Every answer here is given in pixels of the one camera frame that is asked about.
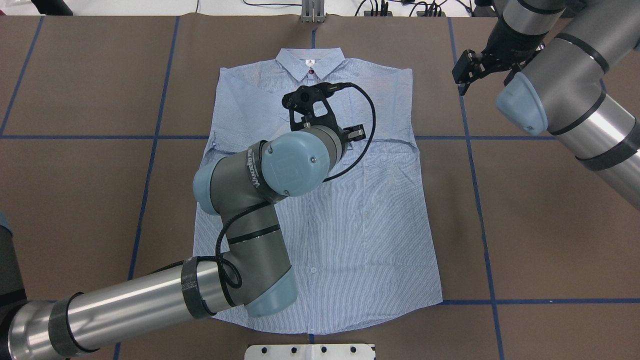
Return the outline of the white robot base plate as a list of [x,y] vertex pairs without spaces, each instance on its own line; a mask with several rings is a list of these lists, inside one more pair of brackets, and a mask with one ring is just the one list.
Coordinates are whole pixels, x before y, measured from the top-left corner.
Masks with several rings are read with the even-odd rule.
[[374,344],[259,344],[244,353],[245,360],[376,360]]

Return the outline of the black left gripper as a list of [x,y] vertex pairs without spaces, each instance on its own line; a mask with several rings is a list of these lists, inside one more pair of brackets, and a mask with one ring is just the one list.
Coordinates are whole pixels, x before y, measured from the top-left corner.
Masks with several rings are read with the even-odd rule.
[[339,139],[342,150],[346,151],[350,142],[359,142],[366,139],[367,135],[363,124],[339,128]]

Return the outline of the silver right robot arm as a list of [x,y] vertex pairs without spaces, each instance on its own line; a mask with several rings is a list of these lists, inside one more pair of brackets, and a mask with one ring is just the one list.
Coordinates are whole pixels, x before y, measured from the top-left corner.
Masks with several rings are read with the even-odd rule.
[[501,114],[531,136],[550,133],[638,208],[639,119],[608,95],[601,79],[639,50],[639,2],[588,0],[544,44],[566,4],[508,0],[486,47],[461,53],[453,80],[463,96],[473,82],[509,72],[495,101]]

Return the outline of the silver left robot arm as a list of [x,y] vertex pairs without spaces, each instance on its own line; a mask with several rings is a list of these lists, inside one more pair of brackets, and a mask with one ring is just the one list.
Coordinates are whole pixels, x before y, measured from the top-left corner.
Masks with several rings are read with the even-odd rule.
[[363,125],[292,126],[245,150],[209,153],[194,176],[193,251],[138,278],[57,301],[25,296],[13,232],[1,219],[1,358],[70,360],[235,306],[270,316],[297,300],[286,225],[277,207],[359,161]]

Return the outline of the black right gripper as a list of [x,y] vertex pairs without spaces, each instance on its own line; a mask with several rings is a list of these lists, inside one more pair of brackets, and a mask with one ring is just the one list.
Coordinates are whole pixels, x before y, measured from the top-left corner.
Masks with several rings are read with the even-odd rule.
[[452,69],[460,97],[466,95],[473,81],[493,73],[518,73],[531,62],[538,52],[538,44],[494,44],[486,47],[481,56],[471,49],[462,51]]

